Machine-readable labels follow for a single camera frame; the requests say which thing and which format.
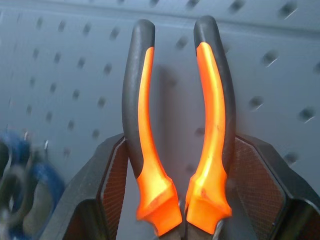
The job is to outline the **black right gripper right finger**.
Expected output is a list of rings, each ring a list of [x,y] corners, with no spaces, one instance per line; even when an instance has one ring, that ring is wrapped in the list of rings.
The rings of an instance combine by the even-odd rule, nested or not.
[[[320,196],[258,138],[236,136],[227,199],[218,240],[320,240]]]

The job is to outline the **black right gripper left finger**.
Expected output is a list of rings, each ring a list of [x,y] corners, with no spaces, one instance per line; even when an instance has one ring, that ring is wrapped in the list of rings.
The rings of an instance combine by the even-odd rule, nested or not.
[[[51,240],[134,238],[138,199],[123,134],[107,138],[67,185],[51,218]]]

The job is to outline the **orange and black pliers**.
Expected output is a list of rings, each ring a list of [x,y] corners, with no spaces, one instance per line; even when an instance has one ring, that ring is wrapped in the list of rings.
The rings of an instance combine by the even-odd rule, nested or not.
[[[135,23],[122,88],[123,133],[140,194],[136,218],[151,224],[158,240],[211,240],[218,224],[232,216],[226,183],[236,138],[235,92],[220,31],[209,15],[200,17],[193,28],[205,127],[201,157],[189,180],[184,210],[160,161],[150,122],[155,33],[150,20]]]

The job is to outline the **metal pegboard hook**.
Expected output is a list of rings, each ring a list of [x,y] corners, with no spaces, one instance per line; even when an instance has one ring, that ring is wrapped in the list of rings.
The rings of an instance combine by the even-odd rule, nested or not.
[[[32,152],[37,152],[37,151],[48,151],[49,147],[49,141],[47,139],[40,141],[36,137],[33,136],[33,134],[29,131],[26,131],[23,136],[24,140],[29,143],[30,150]]]

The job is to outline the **black tape roll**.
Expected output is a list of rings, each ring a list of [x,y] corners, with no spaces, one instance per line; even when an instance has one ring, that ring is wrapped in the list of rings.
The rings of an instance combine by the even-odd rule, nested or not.
[[[13,160],[0,141],[0,224],[8,228],[19,225],[32,207],[27,163]]]

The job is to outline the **grey pegboard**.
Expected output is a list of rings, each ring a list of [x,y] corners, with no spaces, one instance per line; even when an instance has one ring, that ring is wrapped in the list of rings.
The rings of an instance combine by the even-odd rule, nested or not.
[[[183,197],[204,137],[193,42],[204,15],[220,30],[237,132],[273,145],[320,194],[320,0],[0,0],[0,129],[48,143],[69,182],[123,131],[132,28],[148,19],[156,29],[152,130]]]

